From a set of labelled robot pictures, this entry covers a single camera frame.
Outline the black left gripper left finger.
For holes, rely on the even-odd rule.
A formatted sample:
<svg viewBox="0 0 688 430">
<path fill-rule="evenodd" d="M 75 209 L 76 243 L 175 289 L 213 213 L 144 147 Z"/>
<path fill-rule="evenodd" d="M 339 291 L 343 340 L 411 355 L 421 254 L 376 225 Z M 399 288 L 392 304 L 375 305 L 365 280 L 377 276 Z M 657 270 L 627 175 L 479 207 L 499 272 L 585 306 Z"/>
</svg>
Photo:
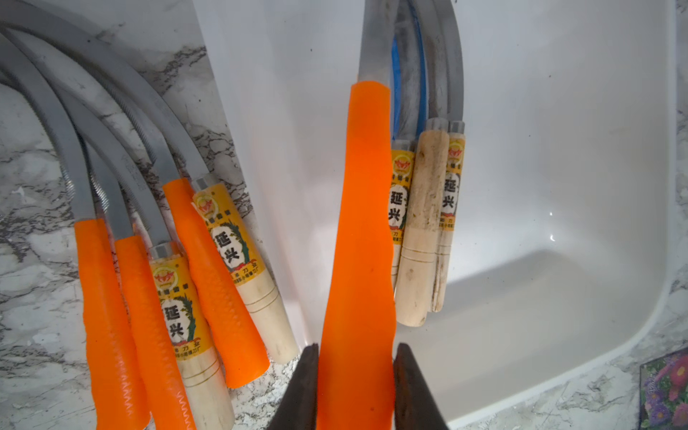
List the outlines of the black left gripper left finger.
<svg viewBox="0 0 688 430">
<path fill-rule="evenodd" d="M 307 346 L 297 362 L 268 430 L 313 430 L 317 419 L 319 345 Z"/>
</svg>

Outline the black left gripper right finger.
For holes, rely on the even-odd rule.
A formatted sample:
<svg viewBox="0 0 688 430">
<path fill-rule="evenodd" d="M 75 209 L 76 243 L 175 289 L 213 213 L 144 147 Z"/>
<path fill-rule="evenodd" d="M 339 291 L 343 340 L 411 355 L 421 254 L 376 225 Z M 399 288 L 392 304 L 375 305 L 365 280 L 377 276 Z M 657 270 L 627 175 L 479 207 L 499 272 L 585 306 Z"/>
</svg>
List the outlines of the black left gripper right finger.
<svg viewBox="0 0 688 430">
<path fill-rule="evenodd" d="M 398 345 L 393 370 L 395 429 L 448 430 L 410 345 Z"/>
</svg>

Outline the plain wooden handle sickle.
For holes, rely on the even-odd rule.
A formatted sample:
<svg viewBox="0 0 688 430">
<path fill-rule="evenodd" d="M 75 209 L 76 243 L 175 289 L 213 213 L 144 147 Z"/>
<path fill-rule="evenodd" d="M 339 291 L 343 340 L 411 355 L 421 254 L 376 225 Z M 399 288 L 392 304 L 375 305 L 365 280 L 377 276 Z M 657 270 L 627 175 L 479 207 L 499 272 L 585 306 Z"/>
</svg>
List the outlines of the plain wooden handle sickle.
<svg viewBox="0 0 688 430">
<path fill-rule="evenodd" d="M 432 301 L 439 238 L 444 166 L 449 148 L 449 66 L 439 1 L 416 1 L 428 70 L 428 119 L 419 137 L 410 187 L 407 225 L 395 283 L 396 317 L 400 324 L 424 324 Z"/>
</svg>

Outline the flower seed packet on table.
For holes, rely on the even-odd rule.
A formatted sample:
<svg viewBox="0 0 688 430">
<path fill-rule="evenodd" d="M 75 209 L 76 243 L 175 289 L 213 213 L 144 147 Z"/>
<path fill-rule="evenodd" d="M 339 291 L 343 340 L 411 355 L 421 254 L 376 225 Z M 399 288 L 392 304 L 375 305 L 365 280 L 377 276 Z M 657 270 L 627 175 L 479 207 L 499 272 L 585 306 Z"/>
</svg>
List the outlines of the flower seed packet on table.
<svg viewBox="0 0 688 430">
<path fill-rule="evenodd" d="M 639 429 L 686 429 L 687 349 L 650 360 L 640 367 Z"/>
</svg>

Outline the white plastic storage tray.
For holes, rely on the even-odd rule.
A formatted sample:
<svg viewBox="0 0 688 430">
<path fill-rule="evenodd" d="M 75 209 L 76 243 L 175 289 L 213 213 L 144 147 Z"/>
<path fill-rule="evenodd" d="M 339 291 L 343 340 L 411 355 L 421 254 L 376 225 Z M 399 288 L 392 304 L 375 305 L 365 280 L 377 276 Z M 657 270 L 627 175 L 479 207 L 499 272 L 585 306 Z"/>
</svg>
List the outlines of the white plastic storage tray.
<svg viewBox="0 0 688 430">
<path fill-rule="evenodd" d="M 198 1 L 300 346 L 322 336 L 360 1 Z M 400 327 L 443 416 L 483 419 L 656 322 L 678 240 L 672 1 L 456 1 L 466 165 L 444 308 Z"/>
</svg>

